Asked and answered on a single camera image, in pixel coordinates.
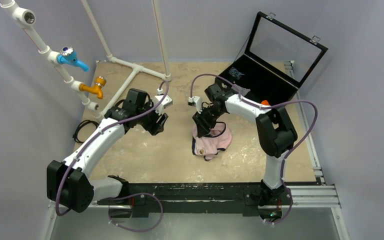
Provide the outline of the pink underwear navy trim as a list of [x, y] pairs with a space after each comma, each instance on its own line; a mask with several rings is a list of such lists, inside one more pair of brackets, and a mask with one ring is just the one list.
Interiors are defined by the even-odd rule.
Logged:
[[205, 161], [209, 161], [220, 151], [225, 151], [230, 146], [232, 139], [232, 133], [225, 122], [217, 121], [209, 135], [203, 137], [198, 137], [198, 128], [194, 125], [191, 152], [194, 156], [203, 157]]

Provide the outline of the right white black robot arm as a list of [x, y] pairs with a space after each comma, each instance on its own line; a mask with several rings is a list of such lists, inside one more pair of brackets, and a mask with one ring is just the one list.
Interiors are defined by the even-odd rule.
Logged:
[[192, 119], [198, 137], [208, 137], [223, 114], [233, 114], [255, 124], [259, 145], [266, 154], [265, 173], [260, 184], [260, 200], [274, 203], [284, 191], [287, 154], [293, 149], [298, 134], [282, 107], [255, 103], [240, 93], [214, 83], [205, 89], [210, 103], [204, 106], [199, 96], [190, 96], [188, 105], [196, 108]]

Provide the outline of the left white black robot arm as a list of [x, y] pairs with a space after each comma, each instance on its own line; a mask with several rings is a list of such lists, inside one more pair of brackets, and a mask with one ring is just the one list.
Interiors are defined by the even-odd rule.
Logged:
[[164, 130], [168, 119], [165, 109], [173, 104], [167, 92], [160, 88], [150, 97], [143, 90], [131, 88], [125, 99], [111, 107], [98, 127], [83, 144], [64, 160], [53, 160], [46, 169], [46, 195], [55, 202], [81, 213], [92, 202], [111, 199], [118, 205], [126, 203], [127, 181], [110, 175], [100, 180], [89, 177], [107, 151], [126, 133], [140, 125], [150, 135]]

